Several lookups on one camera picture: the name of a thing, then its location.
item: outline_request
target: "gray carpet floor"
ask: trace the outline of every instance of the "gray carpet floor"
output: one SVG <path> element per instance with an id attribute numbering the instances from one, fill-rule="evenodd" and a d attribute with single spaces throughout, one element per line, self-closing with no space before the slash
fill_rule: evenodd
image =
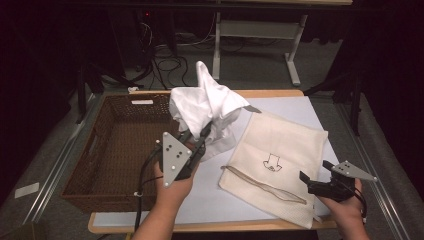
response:
<path id="1" fill-rule="evenodd" d="M 290 43 L 279 41 L 271 43 L 270 40 L 252 40 L 241 49 L 239 42 L 223 42 L 221 56 L 221 78 L 219 83 L 231 89 L 291 89 L 287 68 L 283 63 L 283 53 L 288 51 Z M 329 67 L 332 64 L 340 43 L 320 45 L 318 41 L 301 43 L 295 58 L 295 64 L 299 73 L 300 90 L 307 90 L 324 80 Z M 195 86 L 195 62 L 203 61 L 212 69 L 213 50 L 210 43 L 194 46 L 181 46 L 178 48 L 179 55 L 187 59 L 187 74 L 184 74 L 184 61 L 177 62 L 165 58 L 157 58 L 162 70 L 172 69 L 179 64 L 182 67 L 174 71 L 162 71 L 163 82 L 169 88 L 173 86 Z M 158 56 L 168 55 L 166 50 L 157 52 Z M 129 78 L 137 74 L 133 68 L 127 69 Z M 162 84 L 153 75 L 148 76 L 143 83 L 146 89 L 163 89 Z M 105 84 L 107 91 L 125 92 L 122 86 Z M 378 184 L 365 183 L 364 194 L 368 202 L 367 231 L 372 239 L 424 239 L 424 210 L 423 202 L 409 181 L 407 175 L 400 167 L 390 146 L 384 138 L 384 134 L 373 118 L 366 98 L 361 99 L 361 113 L 359 118 L 360 136 L 352 134 L 346 124 L 346 114 L 349 105 L 334 104 L 331 100 L 331 92 L 319 92 L 311 96 L 311 102 L 323 125 L 329 131 L 329 139 L 340 161 L 349 160 L 355 165 L 369 170 L 378 175 Z M 40 183 L 42 187 L 49 179 L 58 159 L 64 159 L 64 153 L 68 153 L 62 171 L 58 173 L 56 182 L 52 187 L 52 194 L 45 199 L 39 213 L 32 213 L 31 207 L 37 199 L 39 192 L 15 199 L 14 192 L 0 209 L 0 236 L 1 239 L 13 239 L 9 234 L 19 229 L 24 222 L 41 224 L 46 239 L 125 239 L 125 235 L 102 236 L 91 233 L 87 229 L 89 214 L 82 213 L 79 209 L 61 199 L 67 179 L 75 167 L 79 155 L 87 139 L 90 125 L 93 123 L 98 110 L 98 100 L 101 96 L 95 96 L 90 101 L 91 111 L 87 114 L 83 124 L 77 125 L 78 117 L 77 98 L 70 100 L 72 110 L 51 131 L 48 138 L 34 157 L 27 171 L 21 176 L 15 189 Z M 337 230 L 317 231 L 320 240 L 339 239 Z M 287 236 L 284 232 L 273 232 L 254 235 L 240 235 L 240 239 L 300 239 L 300 235 Z M 206 234 L 193 235 L 196 239 L 223 239 L 222 235 Z"/>

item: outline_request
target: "human arm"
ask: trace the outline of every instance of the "human arm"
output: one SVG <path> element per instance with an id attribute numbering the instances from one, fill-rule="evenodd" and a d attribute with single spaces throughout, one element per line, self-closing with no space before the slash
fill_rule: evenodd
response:
<path id="1" fill-rule="evenodd" d="M 355 179 L 355 187 L 362 191 L 362 184 L 359 179 Z M 356 197 L 351 197 L 343 202 L 336 202 L 319 196 L 318 199 L 330 209 L 339 233 L 344 240 L 369 239 L 362 221 L 362 204 Z"/>
<path id="2" fill-rule="evenodd" d="M 190 193 L 196 169 L 190 178 L 175 181 L 169 188 L 163 187 L 163 178 L 156 179 L 156 203 L 135 232 L 133 240 L 171 239 L 175 218 L 181 204 Z M 154 172 L 156 177 L 163 175 L 159 163 L 154 165 Z"/>

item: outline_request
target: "white tag on floor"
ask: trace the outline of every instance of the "white tag on floor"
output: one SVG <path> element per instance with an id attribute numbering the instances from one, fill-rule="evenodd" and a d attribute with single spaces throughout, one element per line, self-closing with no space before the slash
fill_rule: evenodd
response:
<path id="1" fill-rule="evenodd" d="M 16 189 L 15 198 L 22 197 L 31 193 L 35 193 L 38 191 L 39 188 L 40 188 L 40 183 L 34 183 L 26 187 Z"/>

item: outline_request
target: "brown basket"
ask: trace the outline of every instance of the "brown basket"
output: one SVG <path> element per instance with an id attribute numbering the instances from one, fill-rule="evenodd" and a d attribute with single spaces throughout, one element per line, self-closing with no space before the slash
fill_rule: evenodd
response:
<path id="1" fill-rule="evenodd" d="M 133 100 L 153 100 L 136 105 Z M 140 169 L 156 140 L 178 124 L 169 114 L 169 94 L 112 95 L 103 99 L 84 151 L 62 197 L 83 212 L 137 210 Z M 148 167 L 143 180 L 153 178 Z M 144 187 L 143 210 L 156 199 L 154 181 Z"/>

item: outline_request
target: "white cloth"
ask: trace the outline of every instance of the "white cloth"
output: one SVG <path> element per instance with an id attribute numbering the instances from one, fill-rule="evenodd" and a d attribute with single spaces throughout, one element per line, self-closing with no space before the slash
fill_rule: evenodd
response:
<path id="1" fill-rule="evenodd" d="M 253 206 L 311 228 L 314 195 L 299 179 L 316 180 L 328 132 L 272 113 L 253 113 L 219 185 Z"/>
<path id="2" fill-rule="evenodd" d="M 236 145 L 230 125 L 242 107 L 250 104 L 228 87 L 218 84 L 203 62 L 196 63 L 198 87 L 178 87 L 171 91 L 169 111 L 177 120 L 179 131 L 190 130 L 194 139 L 212 121 L 211 133 L 206 139 L 205 161 Z"/>

